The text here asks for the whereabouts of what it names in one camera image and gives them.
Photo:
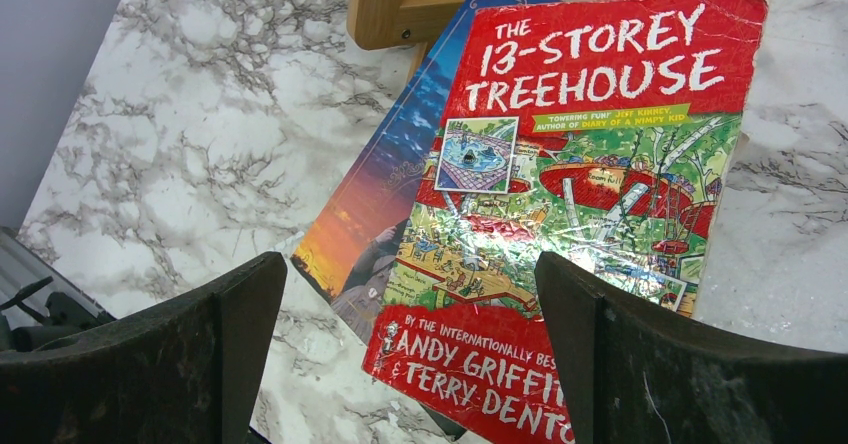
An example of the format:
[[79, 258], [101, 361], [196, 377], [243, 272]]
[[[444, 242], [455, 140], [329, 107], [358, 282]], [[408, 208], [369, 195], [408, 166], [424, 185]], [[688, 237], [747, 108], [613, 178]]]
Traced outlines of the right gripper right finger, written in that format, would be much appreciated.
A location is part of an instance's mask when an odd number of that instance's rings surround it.
[[535, 280], [580, 443], [843, 443], [847, 358], [734, 334], [553, 253]]

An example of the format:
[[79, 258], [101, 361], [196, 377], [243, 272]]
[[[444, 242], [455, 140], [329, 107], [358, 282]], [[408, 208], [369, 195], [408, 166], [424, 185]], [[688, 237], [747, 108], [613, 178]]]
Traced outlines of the red 13-storey treehouse book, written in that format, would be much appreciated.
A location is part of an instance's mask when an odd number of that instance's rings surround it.
[[767, 0], [473, 18], [363, 369], [497, 443], [575, 441], [536, 263], [690, 313]]

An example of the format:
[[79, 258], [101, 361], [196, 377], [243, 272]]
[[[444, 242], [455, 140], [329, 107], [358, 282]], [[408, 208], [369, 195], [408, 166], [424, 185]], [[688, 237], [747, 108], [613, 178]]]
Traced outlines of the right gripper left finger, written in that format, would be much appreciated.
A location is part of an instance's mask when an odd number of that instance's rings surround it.
[[250, 427], [287, 276], [266, 252], [120, 319], [55, 292], [1, 323], [5, 443], [258, 443]]

